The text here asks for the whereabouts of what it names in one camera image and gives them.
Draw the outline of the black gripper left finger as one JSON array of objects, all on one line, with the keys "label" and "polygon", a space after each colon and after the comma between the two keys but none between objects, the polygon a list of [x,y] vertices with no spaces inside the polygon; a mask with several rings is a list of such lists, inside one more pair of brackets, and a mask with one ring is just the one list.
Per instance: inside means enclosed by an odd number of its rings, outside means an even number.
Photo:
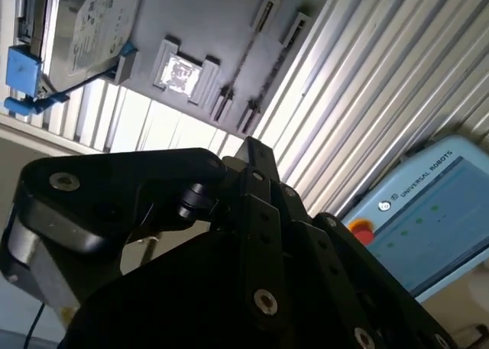
[{"label": "black gripper left finger", "polygon": [[51,157],[25,166],[2,235],[1,271],[69,327],[121,276],[126,244],[195,220],[239,239],[238,302],[259,329],[285,323],[274,152],[248,137],[220,160],[203,148]]}]

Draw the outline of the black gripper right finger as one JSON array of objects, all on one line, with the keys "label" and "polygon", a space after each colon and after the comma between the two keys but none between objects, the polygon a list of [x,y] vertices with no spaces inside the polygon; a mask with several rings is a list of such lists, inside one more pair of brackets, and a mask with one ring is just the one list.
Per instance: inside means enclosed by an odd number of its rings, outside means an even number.
[{"label": "black gripper right finger", "polygon": [[263,149],[269,348],[454,348],[441,325],[333,215],[308,216]]}]

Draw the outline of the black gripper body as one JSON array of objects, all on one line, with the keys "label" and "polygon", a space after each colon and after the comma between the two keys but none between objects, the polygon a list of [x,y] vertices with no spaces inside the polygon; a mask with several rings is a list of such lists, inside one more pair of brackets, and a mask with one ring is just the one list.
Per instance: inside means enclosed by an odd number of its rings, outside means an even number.
[{"label": "black gripper body", "polygon": [[279,231],[212,231],[101,288],[67,348],[341,348],[338,311]]}]

